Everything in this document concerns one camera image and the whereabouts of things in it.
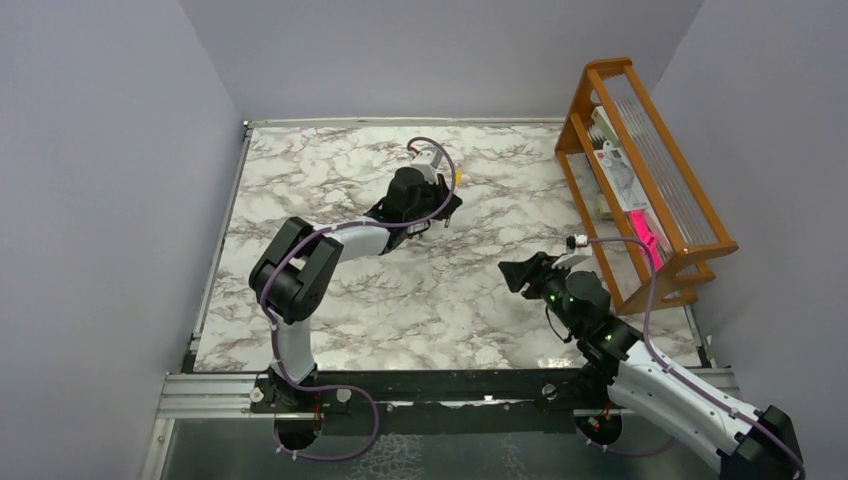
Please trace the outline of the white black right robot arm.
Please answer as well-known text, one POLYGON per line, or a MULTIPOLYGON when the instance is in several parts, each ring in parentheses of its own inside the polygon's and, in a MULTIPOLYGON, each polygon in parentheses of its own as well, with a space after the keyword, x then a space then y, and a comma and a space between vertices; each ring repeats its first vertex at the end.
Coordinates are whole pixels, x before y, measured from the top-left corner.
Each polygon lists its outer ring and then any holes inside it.
POLYGON ((802 479, 803 461, 789 416, 758 409, 680 366, 616 316, 611 295, 592 271, 573 271, 573 253, 538 252, 498 268, 508 289, 541 300, 586 360, 579 398, 607 401, 641 415, 688 447, 722 479, 802 479))

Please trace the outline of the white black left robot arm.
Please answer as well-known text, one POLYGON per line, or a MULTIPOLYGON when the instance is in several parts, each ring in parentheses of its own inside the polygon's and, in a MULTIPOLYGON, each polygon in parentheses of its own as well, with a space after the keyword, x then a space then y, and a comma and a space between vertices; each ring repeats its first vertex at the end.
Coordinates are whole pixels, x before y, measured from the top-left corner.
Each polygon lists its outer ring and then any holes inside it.
POLYGON ((385 255, 434 221, 448 222, 463 200, 445 176, 429 180, 413 167, 397 170, 386 194, 364 215, 319 226, 290 217, 253 267, 248 280, 272 331, 271 368, 281 379, 276 396, 298 411, 313 401, 309 379, 317 368, 310 318, 323 300, 339 264, 385 255))

